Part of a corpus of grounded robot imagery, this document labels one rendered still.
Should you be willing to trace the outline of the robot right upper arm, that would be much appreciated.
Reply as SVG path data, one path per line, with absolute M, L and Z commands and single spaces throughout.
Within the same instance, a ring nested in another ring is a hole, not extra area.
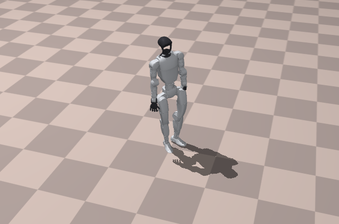
M 159 67 L 159 60 L 158 59 L 154 59 L 149 63 L 149 68 L 150 68 L 150 77 L 151 80 L 154 83 L 154 86 L 158 86 L 159 85 L 159 81 L 158 79 L 156 79 L 157 77 L 157 68 Z

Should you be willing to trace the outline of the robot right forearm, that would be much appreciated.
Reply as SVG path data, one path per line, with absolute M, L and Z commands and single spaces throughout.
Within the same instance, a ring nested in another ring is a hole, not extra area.
M 150 81 L 150 89 L 151 89 L 151 102 L 156 102 L 157 98 L 157 86 L 154 86 L 153 81 Z

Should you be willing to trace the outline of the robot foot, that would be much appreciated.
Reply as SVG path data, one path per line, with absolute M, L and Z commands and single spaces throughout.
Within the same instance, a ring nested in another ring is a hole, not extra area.
M 166 149 L 166 151 L 167 151 L 168 153 L 172 153 L 172 152 L 173 152 L 173 149 L 172 149 L 170 143 L 168 143 L 168 142 L 165 143 L 165 140 L 164 140 L 164 141 L 163 141 L 163 144 L 164 144 L 165 149 Z
M 171 141 L 175 142 L 176 144 L 180 145 L 180 146 L 186 146 L 186 142 L 184 142 L 181 138 L 174 139 L 174 135 L 171 136 Z

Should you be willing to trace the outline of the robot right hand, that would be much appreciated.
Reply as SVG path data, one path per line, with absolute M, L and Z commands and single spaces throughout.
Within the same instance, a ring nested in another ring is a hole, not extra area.
M 159 107 L 157 106 L 157 98 L 156 98 L 156 102 L 151 102 L 151 105 L 150 105 L 150 111 L 151 111 L 151 109 L 152 109 L 152 111 L 153 111 L 153 109 L 154 109 L 154 112 L 155 112 L 155 111 L 158 112 L 157 108 L 159 108 Z M 160 108 L 159 108 L 159 109 L 160 109 Z

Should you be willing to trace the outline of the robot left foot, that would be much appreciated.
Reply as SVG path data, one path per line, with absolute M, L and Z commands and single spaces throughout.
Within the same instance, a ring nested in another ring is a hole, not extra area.
M 186 146 L 186 142 L 184 142 L 181 138 L 174 139 L 174 135 L 171 136 L 171 141 L 175 142 L 176 144 L 180 145 L 180 146 Z

